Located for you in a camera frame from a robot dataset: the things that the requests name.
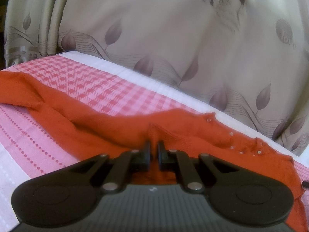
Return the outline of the beige leaf print curtain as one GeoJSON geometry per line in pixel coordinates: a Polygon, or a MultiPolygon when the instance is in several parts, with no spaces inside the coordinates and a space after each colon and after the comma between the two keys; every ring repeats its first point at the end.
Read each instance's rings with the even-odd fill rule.
{"type": "Polygon", "coordinates": [[[308,0],[8,0],[4,19],[7,66],[78,51],[308,147],[308,0]]]}

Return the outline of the pink white checkered bedsheet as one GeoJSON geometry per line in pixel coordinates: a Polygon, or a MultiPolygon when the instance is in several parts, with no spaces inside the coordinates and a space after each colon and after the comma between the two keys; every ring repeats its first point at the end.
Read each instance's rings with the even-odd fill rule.
{"type": "MultiPolygon", "coordinates": [[[[8,71],[30,74],[43,84],[112,116],[150,114],[173,108],[193,113],[215,112],[225,125],[253,138],[262,137],[224,112],[170,86],[76,51],[16,64],[8,71]]],[[[75,162],[25,109],[1,105],[1,231],[17,225],[10,198],[19,184],[75,162]]]]}

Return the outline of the red knit sweater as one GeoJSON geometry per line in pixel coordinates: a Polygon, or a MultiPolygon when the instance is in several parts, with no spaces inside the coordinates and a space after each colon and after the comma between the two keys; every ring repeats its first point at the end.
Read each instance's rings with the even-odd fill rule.
{"type": "Polygon", "coordinates": [[[1,85],[1,103],[25,107],[60,147],[79,160],[103,153],[117,157],[142,148],[146,141],[151,142],[152,151],[163,141],[166,148],[191,157],[207,153],[286,184],[294,198],[287,223],[295,231],[307,231],[301,200],[304,190],[293,158],[222,124],[214,113],[196,115],[172,109],[150,115],[110,116],[26,73],[3,71],[1,85]]]}

